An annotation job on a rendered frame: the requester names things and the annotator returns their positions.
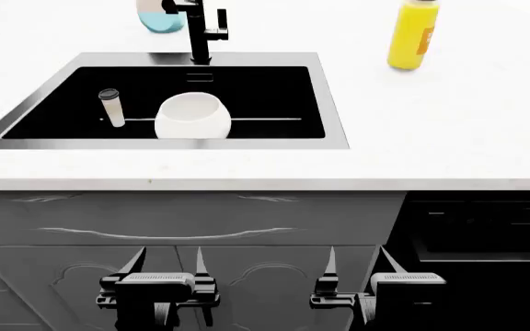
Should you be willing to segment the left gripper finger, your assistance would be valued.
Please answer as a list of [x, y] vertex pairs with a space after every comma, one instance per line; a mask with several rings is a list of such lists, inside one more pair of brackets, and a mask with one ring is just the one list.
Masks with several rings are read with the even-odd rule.
[[100, 279], [101, 293], [115, 292], [115, 284], [132, 273], [142, 272], [146, 256], [146, 247], [142, 247], [118, 272]]
[[202, 248], [198, 247], [196, 258], [196, 272], [194, 275], [195, 292], [203, 296], [215, 296], [218, 294], [217, 283], [215, 278], [212, 278], [207, 271], [202, 255]]

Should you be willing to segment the black kitchen faucet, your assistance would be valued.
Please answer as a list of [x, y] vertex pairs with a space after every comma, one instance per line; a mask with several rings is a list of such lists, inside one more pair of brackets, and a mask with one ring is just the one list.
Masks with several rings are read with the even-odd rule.
[[161, 7], [167, 14], [186, 13], [189, 28], [191, 60], [196, 65], [209, 65], [209, 40], [228, 40], [227, 12], [217, 10], [218, 28], [207, 29], [203, 0], [161, 0]]

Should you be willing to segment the yellow bottle with orange label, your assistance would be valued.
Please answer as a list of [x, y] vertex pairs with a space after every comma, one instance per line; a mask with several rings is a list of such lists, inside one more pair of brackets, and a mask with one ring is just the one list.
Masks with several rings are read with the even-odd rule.
[[390, 43], [388, 65], [405, 71], [420, 68], [439, 9], [439, 0], [403, 0]]

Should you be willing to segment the white round bowl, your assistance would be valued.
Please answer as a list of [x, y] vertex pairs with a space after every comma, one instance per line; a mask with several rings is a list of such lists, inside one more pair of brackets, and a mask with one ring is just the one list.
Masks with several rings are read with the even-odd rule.
[[231, 115], [222, 101], [201, 92], [166, 99], [154, 121], [158, 139], [225, 139], [231, 127]]

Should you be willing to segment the black sink with steel rim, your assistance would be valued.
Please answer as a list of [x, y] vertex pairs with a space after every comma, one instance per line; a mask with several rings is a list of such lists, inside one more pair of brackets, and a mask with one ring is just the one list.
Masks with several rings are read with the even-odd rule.
[[[345, 149], [321, 62], [313, 52], [215, 52], [209, 65], [187, 53], [78, 54], [0, 119], [0, 150]], [[125, 125], [114, 127], [98, 98], [119, 91]], [[160, 140], [160, 105], [181, 93], [223, 102], [225, 139]]]

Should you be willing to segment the beige cup with grey lid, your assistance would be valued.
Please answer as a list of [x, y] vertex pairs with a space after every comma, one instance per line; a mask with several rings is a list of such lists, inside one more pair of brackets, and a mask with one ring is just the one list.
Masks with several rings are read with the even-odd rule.
[[112, 126], [117, 128], [124, 126], [125, 119], [123, 117], [119, 91], [113, 88], [107, 88], [98, 93], [98, 98], [101, 101]]

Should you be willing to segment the grey carved cabinet door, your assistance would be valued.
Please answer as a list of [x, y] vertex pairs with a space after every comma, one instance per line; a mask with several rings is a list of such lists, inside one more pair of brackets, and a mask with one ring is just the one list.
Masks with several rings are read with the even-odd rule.
[[99, 280], [140, 249], [0, 245], [0, 331], [116, 331], [116, 312], [96, 304]]
[[336, 257], [341, 292], [362, 291], [372, 261], [371, 246], [205, 246], [179, 247], [180, 264], [195, 272], [196, 258], [217, 281], [220, 305], [213, 327], [199, 308], [179, 311], [179, 331], [347, 331], [347, 308], [313, 310], [309, 297]]

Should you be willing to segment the black dishwasher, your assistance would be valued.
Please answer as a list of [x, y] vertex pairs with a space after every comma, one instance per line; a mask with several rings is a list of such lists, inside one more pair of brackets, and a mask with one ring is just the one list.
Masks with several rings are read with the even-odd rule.
[[446, 282], [407, 331], [530, 331], [530, 191], [413, 191], [359, 221], [366, 243]]

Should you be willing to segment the blue and beige bottle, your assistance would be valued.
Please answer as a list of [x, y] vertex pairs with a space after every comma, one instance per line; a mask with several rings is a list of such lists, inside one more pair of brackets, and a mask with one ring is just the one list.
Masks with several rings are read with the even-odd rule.
[[136, 10], [142, 24], [151, 32], [170, 33], [184, 27], [185, 13], [166, 13], [162, 0], [136, 0]]

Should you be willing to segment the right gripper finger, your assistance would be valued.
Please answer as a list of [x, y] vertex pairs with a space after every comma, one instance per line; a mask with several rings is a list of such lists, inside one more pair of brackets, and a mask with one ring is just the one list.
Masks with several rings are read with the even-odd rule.
[[405, 269], [387, 252], [387, 250], [381, 245], [379, 253], [379, 262], [381, 265], [382, 272], [389, 273], [404, 273]]
[[334, 247], [332, 246], [329, 250], [328, 264], [323, 276], [316, 280], [315, 294], [337, 294], [338, 283], [336, 256]]

